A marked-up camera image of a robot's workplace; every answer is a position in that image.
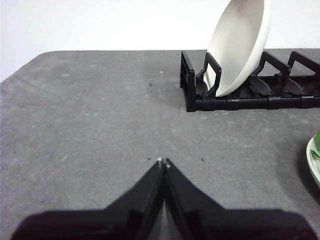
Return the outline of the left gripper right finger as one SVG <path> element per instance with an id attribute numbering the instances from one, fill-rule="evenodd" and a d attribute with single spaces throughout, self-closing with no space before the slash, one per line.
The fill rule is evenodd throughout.
<path id="1" fill-rule="evenodd" d="M 185 240 L 316 240 L 301 215 L 281 209 L 226 209 L 165 160 L 166 204 Z"/>

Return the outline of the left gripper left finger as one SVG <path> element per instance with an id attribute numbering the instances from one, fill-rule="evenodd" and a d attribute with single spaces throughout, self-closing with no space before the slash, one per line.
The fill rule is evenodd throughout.
<path id="1" fill-rule="evenodd" d="M 165 164 L 157 161 L 142 178 L 104 209 L 46 211 L 26 217 L 13 240 L 146 240 L 157 220 Z"/>

